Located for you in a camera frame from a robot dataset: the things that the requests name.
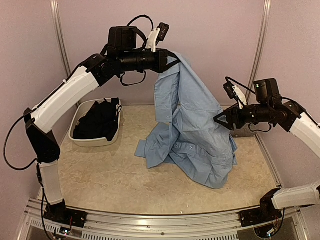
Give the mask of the light blue long sleeve shirt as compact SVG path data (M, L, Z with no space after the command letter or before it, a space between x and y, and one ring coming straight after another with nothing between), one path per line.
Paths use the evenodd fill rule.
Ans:
M160 73L154 84L156 127L139 141L135 156L148 168L177 165L191 180L222 188L237 164L230 131L214 121L223 109L179 53L179 63Z

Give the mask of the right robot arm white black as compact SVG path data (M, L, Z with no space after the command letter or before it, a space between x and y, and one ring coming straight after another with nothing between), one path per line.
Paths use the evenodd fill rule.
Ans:
M298 102L281 96L276 79L254 81L256 104L248 104L241 83L226 77L223 85L236 104L214 117L214 121L229 130L245 125L268 123L270 128L279 125L300 139L317 156L320 154L320 125ZM280 219L290 207L309 207L320 203L320 182L292 188L274 188L259 201L259 207L239 213L241 226L249 227Z

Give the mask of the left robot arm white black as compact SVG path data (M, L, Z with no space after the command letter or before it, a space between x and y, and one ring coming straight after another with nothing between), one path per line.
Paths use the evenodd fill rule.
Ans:
M42 209L45 219L83 228L87 218L85 211L66 207L58 171L61 150L53 126L78 101L113 77L145 70L160 74L178 64L178 59L168 61L175 56L173 52L157 47L168 31L165 23L160 23L149 35L130 25L110 28L101 53L81 62L41 103L25 110L26 134L37 156L37 178L47 199L47 206Z

